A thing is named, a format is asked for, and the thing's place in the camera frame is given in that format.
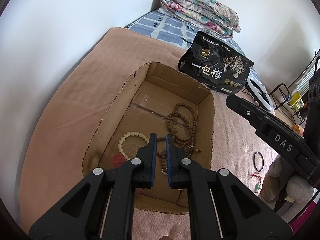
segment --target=brown bead necklace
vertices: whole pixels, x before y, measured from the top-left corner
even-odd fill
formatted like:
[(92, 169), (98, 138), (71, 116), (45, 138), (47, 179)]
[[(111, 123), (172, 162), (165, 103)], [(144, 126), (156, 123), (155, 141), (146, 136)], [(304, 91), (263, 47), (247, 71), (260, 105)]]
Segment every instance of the brown bead necklace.
[[(188, 119), (184, 115), (178, 113), (179, 106), (183, 106), (183, 107), (187, 108), (192, 113), (192, 115), (193, 115), (192, 127), (191, 127), (191, 124), (189, 123)], [(180, 138), (177, 135), (177, 119), (178, 119), (178, 117), (183, 120), (183, 122), (185, 123), (185, 126), (188, 129), (189, 136), (186, 138)], [(178, 143), (182, 149), (184, 149), (186, 158), (190, 158), (194, 152), (201, 152), (200, 150), (196, 149), (196, 146), (195, 146), (197, 117), (196, 117), (196, 112), (194, 110), (192, 110), (191, 106), (188, 106), (185, 103), (176, 104), (174, 112), (168, 114), (166, 119), (167, 119), (167, 127), (168, 127), (169, 132), (173, 136), (173, 140), (176, 143)], [(163, 141), (163, 140), (165, 140), (165, 137), (157, 138), (157, 141)], [(157, 153), (157, 156), (159, 158), (161, 158), (161, 167), (162, 167), (161, 172), (163, 174), (167, 175), (166, 153), (165, 152)]]

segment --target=white wall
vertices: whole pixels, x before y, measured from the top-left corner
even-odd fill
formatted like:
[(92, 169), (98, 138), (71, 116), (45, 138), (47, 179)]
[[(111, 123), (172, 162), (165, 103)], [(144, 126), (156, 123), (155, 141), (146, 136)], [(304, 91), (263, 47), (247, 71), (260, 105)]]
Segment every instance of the white wall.
[(25, 153), (56, 86), (108, 29), (127, 25), (149, 12), (152, 4), (153, 0), (9, 2), (0, 17), (0, 197), (15, 219)]
[(234, 39), (271, 89), (290, 85), (320, 48), (320, 16), (311, 0), (217, 0), (237, 12)]

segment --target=black package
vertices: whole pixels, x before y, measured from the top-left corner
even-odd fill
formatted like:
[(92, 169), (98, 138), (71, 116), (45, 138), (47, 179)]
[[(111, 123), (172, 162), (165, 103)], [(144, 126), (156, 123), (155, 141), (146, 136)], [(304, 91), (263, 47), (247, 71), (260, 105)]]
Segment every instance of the black package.
[(236, 94), (245, 85), (253, 62), (222, 41), (198, 31), (182, 56), (179, 71), (225, 94)]

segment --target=folded floral comforter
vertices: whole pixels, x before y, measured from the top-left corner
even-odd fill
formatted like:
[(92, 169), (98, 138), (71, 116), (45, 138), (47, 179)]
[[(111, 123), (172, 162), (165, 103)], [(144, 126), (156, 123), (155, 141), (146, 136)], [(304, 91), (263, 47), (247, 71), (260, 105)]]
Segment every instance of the folded floral comforter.
[(237, 13), (216, 0), (160, 0), (176, 18), (189, 22), (210, 35), (232, 38), (240, 32)]

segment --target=black bangle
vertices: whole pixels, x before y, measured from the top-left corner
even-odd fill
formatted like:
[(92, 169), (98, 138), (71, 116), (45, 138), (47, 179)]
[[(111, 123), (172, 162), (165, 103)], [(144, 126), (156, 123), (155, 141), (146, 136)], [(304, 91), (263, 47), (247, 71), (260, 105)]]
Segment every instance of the black bangle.
[[(256, 155), (260, 155), (260, 157), (261, 157), (261, 160), (262, 160), (262, 167), (261, 167), (261, 170), (258, 170), (257, 169), (257, 166), (256, 166)], [(255, 154), (254, 154), (254, 156), (253, 156), (253, 167), (254, 167), (254, 169), (257, 171), (257, 172), (260, 172), (260, 171), (262, 171), (263, 170), (263, 166), (264, 166), (264, 159), (263, 159), (263, 156), (262, 156), (262, 154), (260, 153), (260, 152), (256, 152)]]

